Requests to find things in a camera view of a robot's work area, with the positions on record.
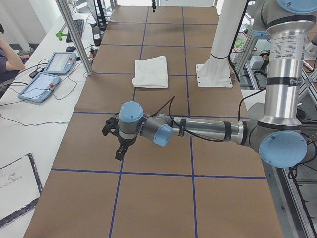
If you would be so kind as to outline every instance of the table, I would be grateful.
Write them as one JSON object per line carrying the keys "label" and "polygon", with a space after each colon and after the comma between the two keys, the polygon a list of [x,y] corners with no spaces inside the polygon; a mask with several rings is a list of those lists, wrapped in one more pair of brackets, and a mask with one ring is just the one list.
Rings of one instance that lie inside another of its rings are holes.
{"label": "table", "polygon": [[[88,14],[73,15],[74,19],[86,20],[87,17]],[[67,46],[73,45],[73,43],[65,42],[66,36],[63,37],[63,41],[59,41],[59,39],[55,36],[63,24],[64,21],[62,17],[60,17],[25,64],[27,68],[37,65],[42,59],[49,60],[53,52],[65,52]],[[89,44],[93,44],[89,24],[85,25],[82,41],[84,47],[89,46]],[[32,70],[17,76],[15,82],[30,82],[31,79],[28,77],[30,72],[32,72]],[[51,95],[42,104],[20,102],[2,106],[3,104],[20,101],[20,99],[17,98],[17,93],[12,89],[20,92],[25,85],[19,86],[18,84],[13,84],[0,100],[0,113],[3,117],[22,122],[24,124],[56,121],[69,122],[72,117],[74,106],[85,84],[86,74],[83,66],[79,65],[70,78],[77,83],[77,86],[74,91],[63,100],[58,101],[53,95]],[[73,89],[74,85],[75,83],[67,78],[56,88],[54,93],[58,98],[61,98],[67,95]],[[40,180],[42,185],[45,185],[67,126],[67,124],[21,126],[15,122],[6,121],[3,118],[0,118],[0,151],[2,153],[0,167],[32,152],[39,171]],[[33,212],[34,211],[27,213],[25,216],[17,219],[12,224],[0,230],[0,237],[23,237]]]}
{"label": "table", "polygon": [[[198,88],[195,77],[210,54],[216,9],[118,6],[111,20],[25,238],[282,237],[252,149],[188,137],[161,148],[138,138],[120,162],[117,138],[101,134],[122,103],[135,100],[150,114],[173,95],[173,115],[237,121],[239,84]],[[134,60],[159,55],[169,88],[133,88]],[[248,119],[245,107],[241,115]]]}

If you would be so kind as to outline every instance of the keyboard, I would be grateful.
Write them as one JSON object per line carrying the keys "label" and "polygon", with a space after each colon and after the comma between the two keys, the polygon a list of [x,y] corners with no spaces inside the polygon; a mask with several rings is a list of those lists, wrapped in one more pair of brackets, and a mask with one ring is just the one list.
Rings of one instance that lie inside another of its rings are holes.
{"label": "keyboard", "polygon": [[[83,30],[84,30],[84,24],[85,21],[82,19],[79,20],[73,20],[76,26],[76,29],[78,31],[79,36],[81,37],[81,35],[83,34]],[[66,42],[73,42],[73,40],[71,39],[70,33],[67,33],[67,38],[66,38]]]}

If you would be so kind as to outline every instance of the computer mouse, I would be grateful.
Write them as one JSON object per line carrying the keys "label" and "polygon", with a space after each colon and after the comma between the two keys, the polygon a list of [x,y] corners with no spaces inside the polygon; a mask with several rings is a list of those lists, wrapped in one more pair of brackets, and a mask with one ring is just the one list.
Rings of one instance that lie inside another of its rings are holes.
{"label": "computer mouse", "polygon": [[76,49],[74,46],[69,46],[66,48],[66,52],[73,52]]}

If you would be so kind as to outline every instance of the person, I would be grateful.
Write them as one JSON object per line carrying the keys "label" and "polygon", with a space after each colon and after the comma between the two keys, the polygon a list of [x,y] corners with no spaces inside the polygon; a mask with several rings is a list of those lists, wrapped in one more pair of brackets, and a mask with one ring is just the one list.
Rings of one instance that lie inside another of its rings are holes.
{"label": "person", "polygon": [[[0,32],[4,34],[1,23]],[[19,71],[25,69],[24,64],[29,57],[29,55],[19,56],[0,35],[0,83],[13,79]]]}

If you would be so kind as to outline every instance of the white towel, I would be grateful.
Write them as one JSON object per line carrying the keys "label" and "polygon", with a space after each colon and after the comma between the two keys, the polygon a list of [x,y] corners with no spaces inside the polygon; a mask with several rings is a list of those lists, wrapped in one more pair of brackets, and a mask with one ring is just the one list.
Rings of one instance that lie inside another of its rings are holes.
{"label": "white towel", "polygon": [[136,60],[132,84],[142,88],[168,88],[166,56]]}

